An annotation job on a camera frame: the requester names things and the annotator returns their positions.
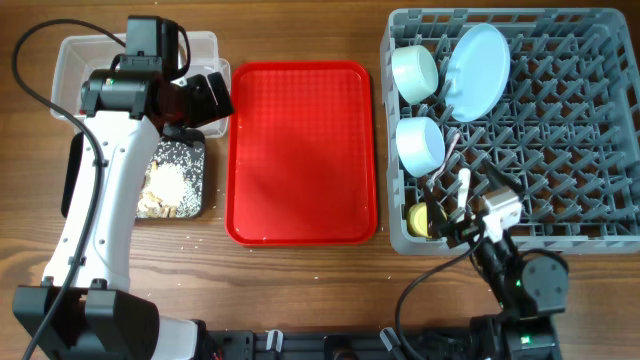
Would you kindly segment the light blue bowl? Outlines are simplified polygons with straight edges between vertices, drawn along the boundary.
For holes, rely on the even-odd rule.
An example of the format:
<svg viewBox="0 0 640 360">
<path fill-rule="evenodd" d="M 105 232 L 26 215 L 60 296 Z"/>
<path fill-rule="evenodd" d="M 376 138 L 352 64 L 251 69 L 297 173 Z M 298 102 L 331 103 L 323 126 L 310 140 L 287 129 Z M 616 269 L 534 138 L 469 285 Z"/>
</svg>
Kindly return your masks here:
<svg viewBox="0 0 640 360">
<path fill-rule="evenodd" d="M 429 117 L 400 120 L 396 127 L 396 146 L 405 170 L 413 177 L 427 175 L 444 162 L 444 137 Z"/>
</svg>

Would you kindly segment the clear plastic bin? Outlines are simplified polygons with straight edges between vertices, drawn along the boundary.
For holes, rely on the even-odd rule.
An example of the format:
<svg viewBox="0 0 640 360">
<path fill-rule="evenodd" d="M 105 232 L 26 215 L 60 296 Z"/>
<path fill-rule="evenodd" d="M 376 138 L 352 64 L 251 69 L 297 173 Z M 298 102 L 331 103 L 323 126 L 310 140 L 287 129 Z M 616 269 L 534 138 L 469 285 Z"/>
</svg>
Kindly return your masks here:
<svg viewBox="0 0 640 360">
<path fill-rule="evenodd" d="M 231 86 L 231 66 L 219 55 L 218 40 L 211 31 L 189 31 L 179 35 L 180 67 L 191 59 L 186 75 L 173 83 L 178 87 L 187 85 L 187 79 L 195 75 L 204 77 L 219 73 L 225 85 Z M 81 87 L 96 70 L 110 67 L 114 57 L 124 48 L 105 35 L 83 35 L 65 38 L 60 46 L 51 89 L 51 101 L 70 112 L 80 121 L 86 116 L 81 113 Z"/>
</svg>

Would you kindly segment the grey dishwasher rack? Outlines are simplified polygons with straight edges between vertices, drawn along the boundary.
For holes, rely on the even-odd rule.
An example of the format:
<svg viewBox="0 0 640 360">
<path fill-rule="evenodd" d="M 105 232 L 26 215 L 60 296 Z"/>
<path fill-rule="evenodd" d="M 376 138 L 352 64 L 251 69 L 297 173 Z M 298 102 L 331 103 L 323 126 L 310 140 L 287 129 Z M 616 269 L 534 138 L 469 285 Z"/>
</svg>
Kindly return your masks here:
<svg viewBox="0 0 640 360">
<path fill-rule="evenodd" d="M 422 45 L 445 69 L 456 44 L 488 23 L 506 38 L 511 72 L 498 103 L 480 119 L 452 116 L 443 93 L 411 105 L 392 78 L 391 56 Z M 639 249 L 639 68 L 623 14 L 603 8 L 409 8 L 393 11 L 380 44 L 387 118 L 389 227 L 404 255 L 450 255 L 443 240 L 414 237 L 409 208 L 425 183 L 403 167 L 396 146 L 400 120 L 426 116 L 449 144 L 461 138 L 435 181 L 433 196 L 452 218 L 457 174 L 471 171 L 466 214 L 489 190 L 487 159 L 524 188 L 512 237 L 523 249 L 566 254 L 635 253 Z"/>
</svg>

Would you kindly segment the light blue plate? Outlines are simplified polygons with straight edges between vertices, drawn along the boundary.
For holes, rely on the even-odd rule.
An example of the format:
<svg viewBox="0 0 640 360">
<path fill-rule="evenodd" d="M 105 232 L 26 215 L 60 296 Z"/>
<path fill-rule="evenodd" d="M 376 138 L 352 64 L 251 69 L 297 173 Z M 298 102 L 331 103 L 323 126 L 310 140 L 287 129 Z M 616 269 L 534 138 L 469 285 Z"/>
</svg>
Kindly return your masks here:
<svg viewBox="0 0 640 360">
<path fill-rule="evenodd" d="M 445 104 L 459 122 L 487 115 L 506 89 L 511 68 L 509 45 L 493 25 L 470 28 L 456 44 L 445 75 Z"/>
</svg>

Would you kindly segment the white plastic fork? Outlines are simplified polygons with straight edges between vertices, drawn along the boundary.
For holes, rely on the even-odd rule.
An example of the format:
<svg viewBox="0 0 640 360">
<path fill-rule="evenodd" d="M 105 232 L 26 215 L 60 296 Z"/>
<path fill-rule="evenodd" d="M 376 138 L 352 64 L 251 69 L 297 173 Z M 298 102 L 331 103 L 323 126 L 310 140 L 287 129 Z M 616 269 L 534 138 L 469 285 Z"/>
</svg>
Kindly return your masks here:
<svg viewBox="0 0 640 360">
<path fill-rule="evenodd" d="M 444 173 L 445 168 L 455 150 L 455 147 L 457 145 L 457 143 L 459 142 L 461 138 L 461 134 L 459 130 L 454 130 L 453 131 L 453 137 L 447 147 L 446 153 L 445 153 L 445 157 L 443 160 L 443 163 L 441 164 L 441 166 L 433 173 L 433 175 L 430 177 L 430 179 L 427 182 L 427 186 L 428 189 L 430 191 L 432 191 L 434 189 L 435 186 L 435 181 Z"/>
</svg>

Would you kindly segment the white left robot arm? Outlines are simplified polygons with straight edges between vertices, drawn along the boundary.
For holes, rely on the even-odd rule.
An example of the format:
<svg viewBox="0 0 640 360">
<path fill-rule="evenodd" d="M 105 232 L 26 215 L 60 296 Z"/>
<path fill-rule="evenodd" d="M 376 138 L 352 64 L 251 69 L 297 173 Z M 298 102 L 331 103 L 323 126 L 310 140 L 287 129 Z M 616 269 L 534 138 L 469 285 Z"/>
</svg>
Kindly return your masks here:
<svg viewBox="0 0 640 360">
<path fill-rule="evenodd" d="M 129 291 L 129 250 L 144 178 L 158 144 L 197 147 L 201 127 L 233 113 L 218 73 L 190 75 L 186 30 L 130 16 L 122 52 L 81 88 L 79 164 L 67 182 L 59 243 L 37 286 L 20 286 L 16 319 L 30 350 L 51 359 L 219 359 L 201 320 L 160 315 Z"/>
</svg>

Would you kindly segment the white plastic spoon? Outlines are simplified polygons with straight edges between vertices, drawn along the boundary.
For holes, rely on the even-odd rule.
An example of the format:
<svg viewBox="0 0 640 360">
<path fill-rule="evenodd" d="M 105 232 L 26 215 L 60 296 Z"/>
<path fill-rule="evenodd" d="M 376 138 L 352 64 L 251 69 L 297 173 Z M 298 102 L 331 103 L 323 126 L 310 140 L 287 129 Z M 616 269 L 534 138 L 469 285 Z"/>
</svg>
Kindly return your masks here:
<svg viewBox="0 0 640 360">
<path fill-rule="evenodd" d="M 461 168 L 457 174 L 456 209 L 452 213 L 452 220 L 455 223 L 462 222 L 466 214 L 468 196 L 471 183 L 471 171 L 468 168 Z"/>
</svg>

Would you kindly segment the yellow plastic cup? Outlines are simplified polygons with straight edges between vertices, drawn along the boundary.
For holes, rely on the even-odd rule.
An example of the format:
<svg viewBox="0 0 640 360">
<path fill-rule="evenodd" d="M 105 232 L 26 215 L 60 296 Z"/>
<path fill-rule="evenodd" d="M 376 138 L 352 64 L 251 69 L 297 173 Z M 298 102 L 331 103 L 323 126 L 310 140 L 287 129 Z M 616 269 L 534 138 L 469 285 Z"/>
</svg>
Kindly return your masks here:
<svg viewBox="0 0 640 360">
<path fill-rule="evenodd" d="M 428 230 L 427 210 L 427 204 L 424 202 L 414 204 L 409 208 L 406 222 L 407 229 L 410 235 L 414 237 L 424 237 L 427 239 L 432 238 Z"/>
</svg>

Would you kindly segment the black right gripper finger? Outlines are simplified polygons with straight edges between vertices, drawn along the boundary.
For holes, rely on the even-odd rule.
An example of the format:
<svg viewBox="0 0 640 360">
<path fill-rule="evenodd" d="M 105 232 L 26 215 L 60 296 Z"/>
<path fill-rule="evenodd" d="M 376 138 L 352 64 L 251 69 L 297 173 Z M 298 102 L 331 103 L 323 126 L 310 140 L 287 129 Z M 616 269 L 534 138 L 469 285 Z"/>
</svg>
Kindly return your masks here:
<svg viewBox="0 0 640 360">
<path fill-rule="evenodd" d="M 486 173 L 491 190 L 499 190 L 502 187 L 509 187 L 518 196 L 524 195 L 524 188 L 516 180 L 513 180 L 506 174 L 497 169 L 489 160 L 482 160 L 482 167 Z"/>
<path fill-rule="evenodd" d="M 448 223 L 446 213 L 434 198 L 428 185 L 424 186 L 424 199 L 427 209 L 427 232 L 431 238 L 441 238 L 442 228 Z"/>
</svg>

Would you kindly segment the green bowl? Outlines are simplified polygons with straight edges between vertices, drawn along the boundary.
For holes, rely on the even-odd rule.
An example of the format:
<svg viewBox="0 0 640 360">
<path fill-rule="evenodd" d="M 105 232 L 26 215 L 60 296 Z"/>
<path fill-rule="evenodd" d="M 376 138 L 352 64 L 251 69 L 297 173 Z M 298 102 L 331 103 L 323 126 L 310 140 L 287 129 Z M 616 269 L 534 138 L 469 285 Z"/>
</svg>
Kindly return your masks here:
<svg viewBox="0 0 640 360">
<path fill-rule="evenodd" d="M 413 45 L 396 49 L 391 66 L 394 82 L 407 103 L 418 104 L 436 92 L 438 69 L 426 47 Z"/>
</svg>

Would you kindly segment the red plastic tray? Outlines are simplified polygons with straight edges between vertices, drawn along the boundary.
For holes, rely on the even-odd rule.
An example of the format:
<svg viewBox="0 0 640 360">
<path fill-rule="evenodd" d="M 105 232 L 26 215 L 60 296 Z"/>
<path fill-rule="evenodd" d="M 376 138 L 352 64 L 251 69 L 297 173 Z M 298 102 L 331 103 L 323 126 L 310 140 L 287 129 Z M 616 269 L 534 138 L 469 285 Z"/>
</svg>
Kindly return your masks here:
<svg viewBox="0 0 640 360">
<path fill-rule="evenodd" d="M 368 71 L 252 62 L 232 77 L 225 227 L 243 246 L 361 244 L 378 224 Z"/>
</svg>

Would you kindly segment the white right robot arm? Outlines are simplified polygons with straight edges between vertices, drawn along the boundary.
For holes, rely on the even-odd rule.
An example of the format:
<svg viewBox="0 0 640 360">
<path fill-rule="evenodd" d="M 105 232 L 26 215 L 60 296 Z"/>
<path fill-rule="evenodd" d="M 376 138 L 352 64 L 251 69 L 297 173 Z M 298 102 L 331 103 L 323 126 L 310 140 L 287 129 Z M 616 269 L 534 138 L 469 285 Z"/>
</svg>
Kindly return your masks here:
<svg viewBox="0 0 640 360">
<path fill-rule="evenodd" d="M 425 189 L 429 232 L 449 242 L 468 244 L 463 254 L 414 279 L 396 303 L 400 321 L 404 301 L 421 283 L 470 260 L 489 285 L 500 312 L 477 316 L 466 328 L 425 329 L 408 337 L 401 324 L 380 338 L 395 359 L 558 359 L 560 345 L 553 317 L 565 311 L 569 265 L 558 253 L 541 248 L 520 251 L 509 231 L 519 224 L 524 190 L 515 180 L 483 161 L 490 189 L 479 212 L 447 220 L 430 189 Z"/>
</svg>

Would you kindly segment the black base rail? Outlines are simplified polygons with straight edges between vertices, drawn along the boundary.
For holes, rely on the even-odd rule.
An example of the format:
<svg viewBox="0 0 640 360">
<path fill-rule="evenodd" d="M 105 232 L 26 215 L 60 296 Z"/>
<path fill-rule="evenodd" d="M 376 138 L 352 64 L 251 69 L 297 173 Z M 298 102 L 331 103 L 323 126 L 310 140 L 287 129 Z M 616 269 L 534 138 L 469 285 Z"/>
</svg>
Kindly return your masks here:
<svg viewBox="0 0 640 360">
<path fill-rule="evenodd" d="M 542 359 L 562 357 L 549 334 L 509 333 L 492 338 L 465 328 L 427 329 L 407 337 L 426 359 Z M 211 331 L 193 359 L 409 359 L 399 336 L 386 327 L 378 333 L 284 333 L 272 329 Z"/>
</svg>

